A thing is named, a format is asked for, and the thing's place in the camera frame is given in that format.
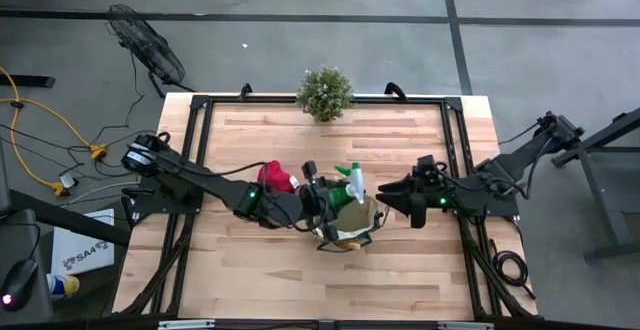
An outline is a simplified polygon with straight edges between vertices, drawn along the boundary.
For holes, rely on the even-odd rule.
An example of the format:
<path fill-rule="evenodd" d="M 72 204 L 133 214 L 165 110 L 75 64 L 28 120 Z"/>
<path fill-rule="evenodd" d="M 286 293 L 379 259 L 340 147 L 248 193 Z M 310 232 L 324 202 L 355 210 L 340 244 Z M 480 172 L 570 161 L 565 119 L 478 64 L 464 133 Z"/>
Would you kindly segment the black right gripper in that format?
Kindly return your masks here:
<path fill-rule="evenodd" d="M 423 228 L 426 224 L 427 209 L 440 206 L 439 198 L 443 184 L 437 171 L 426 171 L 415 176 L 413 180 L 404 178 L 379 185 L 378 190 L 380 193 L 411 193 L 410 196 L 377 194 L 376 199 L 404 215 L 411 215 L 412 228 Z"/>

